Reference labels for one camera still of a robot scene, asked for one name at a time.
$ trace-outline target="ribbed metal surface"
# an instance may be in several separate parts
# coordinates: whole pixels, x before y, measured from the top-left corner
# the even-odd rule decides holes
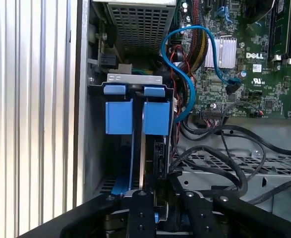
[[[205,67],[214,68],[213,49],[208,39],[208,52],[205,59]],[[215,38],[217,49],[217,64],[219,68],[234,68],[236,58],[236,39],[231,37]]]
[[[173,6],[166,6],[164,3],[136,3],[109,3],[108,10],[112,21],[118,28],[127,53],[157,54],[170,28],[176,1]]]
[[[76,11],[0,0],[0,238],[72,208]]]

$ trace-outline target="connector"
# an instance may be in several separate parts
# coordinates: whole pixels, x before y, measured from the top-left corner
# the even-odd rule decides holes
[[[223,113],[220,111],[202,111],[200,116],[202,119],[220,119]]]
[[[228,95],[231,95],[232,93],[235,93],[239,88],[241,84],[240,83],[235,83],[235,84],[230,84],[226,87],[226,92]]]

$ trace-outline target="power supply vent grille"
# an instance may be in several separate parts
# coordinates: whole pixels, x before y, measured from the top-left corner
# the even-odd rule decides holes
[[[108,4],[126,53],[157,54],[167,35],[175,7]]]

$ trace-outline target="blue plastic clip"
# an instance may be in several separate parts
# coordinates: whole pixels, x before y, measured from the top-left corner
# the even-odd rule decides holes
[[[218,9],[217,15],[224,17],[226,22],[233,24],[233,21],[230,20],[229,17],[229,8],[227,6],[222,6]]]

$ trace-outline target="label sticker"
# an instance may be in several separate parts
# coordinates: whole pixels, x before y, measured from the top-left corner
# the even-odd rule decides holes
[[[261,73],[262,72],[262,65],[261,64],[254,64],[252,72]]]

